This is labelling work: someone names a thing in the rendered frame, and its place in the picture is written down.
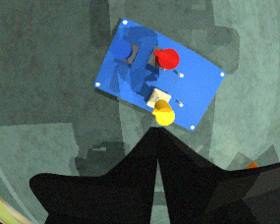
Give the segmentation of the blue circuit board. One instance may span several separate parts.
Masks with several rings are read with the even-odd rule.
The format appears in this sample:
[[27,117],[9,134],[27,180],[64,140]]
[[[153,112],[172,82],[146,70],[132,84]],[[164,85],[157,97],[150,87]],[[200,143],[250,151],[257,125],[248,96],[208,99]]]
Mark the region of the blue circuit board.
[[93,87],[194,131],[225,72],[179,42],[124,19]]

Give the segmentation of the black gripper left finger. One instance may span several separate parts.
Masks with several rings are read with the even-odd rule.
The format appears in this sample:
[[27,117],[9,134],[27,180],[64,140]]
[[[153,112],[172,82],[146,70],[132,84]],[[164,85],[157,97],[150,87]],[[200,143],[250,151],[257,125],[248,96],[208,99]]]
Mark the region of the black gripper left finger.
[[133,150],[104,176],[38,174],[30,190],[46,211],[99,221],[150,224],[158,167],[158,129],[150,128]]

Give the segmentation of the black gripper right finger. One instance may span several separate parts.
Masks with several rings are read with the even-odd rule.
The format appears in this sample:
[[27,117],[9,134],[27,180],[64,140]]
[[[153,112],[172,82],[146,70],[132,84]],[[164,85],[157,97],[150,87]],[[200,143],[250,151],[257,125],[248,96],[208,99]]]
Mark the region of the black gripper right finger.
[[219,206],[280,188],[280,163],[222,170],[167,128],[158,129],[159,171],[170,224],[209,224]]

